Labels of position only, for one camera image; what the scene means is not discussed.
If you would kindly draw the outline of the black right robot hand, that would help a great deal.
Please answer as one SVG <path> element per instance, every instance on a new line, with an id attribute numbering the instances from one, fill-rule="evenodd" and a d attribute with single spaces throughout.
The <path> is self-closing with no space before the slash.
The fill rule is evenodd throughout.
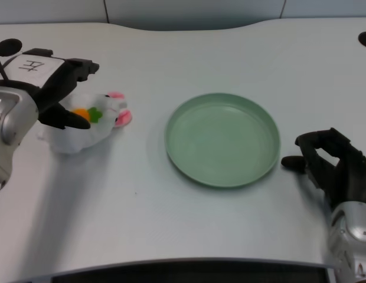
<path id="1" fill-rule="evenodd" d="M 348 138 L 331 128 L 302 134 L 295 145 L 302 154 L 284 157 L 282 166 L 306 174 L 332 210 L 344 202 L 366 203 L 366 157 Z"/>

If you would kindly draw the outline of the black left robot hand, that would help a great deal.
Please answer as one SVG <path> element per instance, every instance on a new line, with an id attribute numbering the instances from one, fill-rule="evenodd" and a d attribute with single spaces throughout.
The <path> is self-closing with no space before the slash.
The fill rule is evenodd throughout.
<path id="1" fill-rule="evenodd" d="M 0 86 L 24 90 L 38 108 L 40 123 L 65 129 L 89 129 L 88 121 L 60 104 L 99 64 L 81 58 L 62 59 L 52 50 L 33 48 L 0 66 Z"/>

